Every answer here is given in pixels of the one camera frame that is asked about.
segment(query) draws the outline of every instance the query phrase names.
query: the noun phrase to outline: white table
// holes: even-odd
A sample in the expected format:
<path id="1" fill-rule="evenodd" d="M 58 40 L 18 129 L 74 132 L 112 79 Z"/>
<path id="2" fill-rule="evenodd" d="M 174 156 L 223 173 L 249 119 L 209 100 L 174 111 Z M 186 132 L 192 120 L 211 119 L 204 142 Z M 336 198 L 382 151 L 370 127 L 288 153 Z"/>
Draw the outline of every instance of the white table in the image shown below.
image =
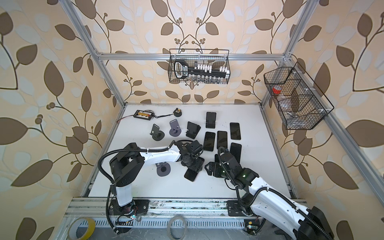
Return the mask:
<path id="1" fill-rule="evenodd" d="M 132 115 L 139 110 L 153 110 L 155 115 L 167 115 L 173 113 L 176 108 L 182 110 L 181 117 L 168 116 L 154 118 L 150 121 L 127 117 L 123 119 L 113 137 L 108 151 L 124 148 L 131 142 L 136 142 L 139 147 L 168 146 L 172 140 L 189 139 L 185 136 L 187 122 L 193 122 L 201 126 L 196 140 L 203 144 L 205 132 L 215 132 L 215 148 L 213 152 L 204 151 L 201 155 L 205 159 L 204 165 L 214 161 L 217 154 L 217 131 L 228 132 L 228 148 L 232 142 L 242 145 L 240 164 L 257 172 L 276 190 L 289 197 L 289 191 L 283 177 L 279 162 L 268 131 L 266 129 L 261 111 L 258 105 L 128 105 L 123 116 Z M 205 128 L 207 112 L 216 112 L 216 128 Z M 169 135 L 169 122 L 177 119 L 182 129 L 178 137 Z M 229 123 L 240 124 L 241 140 L 230 138 Z M 156 124 L 165 133 L 161 141 L 155 141 L 149 134 L 152 125 Z M 111 175 L 109 161 L 114 155 L 104 159 L 102 167 Z M 187 167 L 180 162 L 169 163 L 170 174 L 159 177 L 156 173 L 156 165 L 144 166 L 132 183 L 133 197 L 147 198 L 235 198 L 236 192 L 225 185 L 223 178 L 209 176 L 204 167 L 197 175 L 194 182 L 184 178 Z M 106 197 L 109 190 L 109 180 L 101 173 L 89 193 L 89 197 Z"/>

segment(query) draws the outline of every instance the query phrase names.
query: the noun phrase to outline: floral wallpaper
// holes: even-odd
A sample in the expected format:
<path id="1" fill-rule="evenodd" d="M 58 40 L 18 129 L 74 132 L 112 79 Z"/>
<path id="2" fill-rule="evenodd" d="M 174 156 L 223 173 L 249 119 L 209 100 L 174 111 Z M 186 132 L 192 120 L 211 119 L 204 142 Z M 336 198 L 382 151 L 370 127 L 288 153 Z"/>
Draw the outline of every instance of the floral wallpaper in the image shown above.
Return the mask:
<path id="1" fill-rule="evenodd" d="M 336 116 L 381 175 L 383 19 L 380 0 L 320 1 L 292 55 L 330 98 Z"/>
<path id="2" fill-rule="evenodd" d="M 266 92 L 263 74 L 273 61 L 230 62 L 228 84 L 169 82 L 166 61 L 116 61 L 107 65 L 128 103 L 258 103 Z M 104 92 L 109 97 L 109 90 Z"/>
<path id="3" fill-rule="evenodd" d="M 73 0 L 98 51 L 283 53 L 304 0 Z"/>
<path id="4" fill-rule="evenodd" d="M 326 123 L 286 130 L 270 106 L 266 114 L 299 197 L 324 212 L 335 239 L 382 239 L 384 208 Z"/>
<path id="5" fill-rule="evenodd" d="M 2 239 L 53 238 L 120 110 L 61 6 L 0 1 Z"/>

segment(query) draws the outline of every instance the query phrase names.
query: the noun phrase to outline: wire basket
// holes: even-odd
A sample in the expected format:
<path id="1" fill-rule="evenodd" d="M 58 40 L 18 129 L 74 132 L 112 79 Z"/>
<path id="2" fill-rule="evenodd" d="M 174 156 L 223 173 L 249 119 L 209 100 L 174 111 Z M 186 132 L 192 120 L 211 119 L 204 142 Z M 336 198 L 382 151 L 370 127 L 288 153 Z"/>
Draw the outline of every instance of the wire basket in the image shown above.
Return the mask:
<path id="1" fill-rule="evenodd" d="M 334 109 L 319 87 L 316 87 L 321 91 L 319 95 L 332 107 L 325 107 L 317 99 L 313 92 L 316 89 L 309 87 L 300 76 L 301 69 L 296 63 L 293 68 L 280 67 L 264 74 L 265 86 L 287 130 L 311 130 Z"/>
<path id="2" fill-rule="evenodd" d="M 170 83 L 228 84 L 229 50 L 172 48 L 169 55 Z"/>

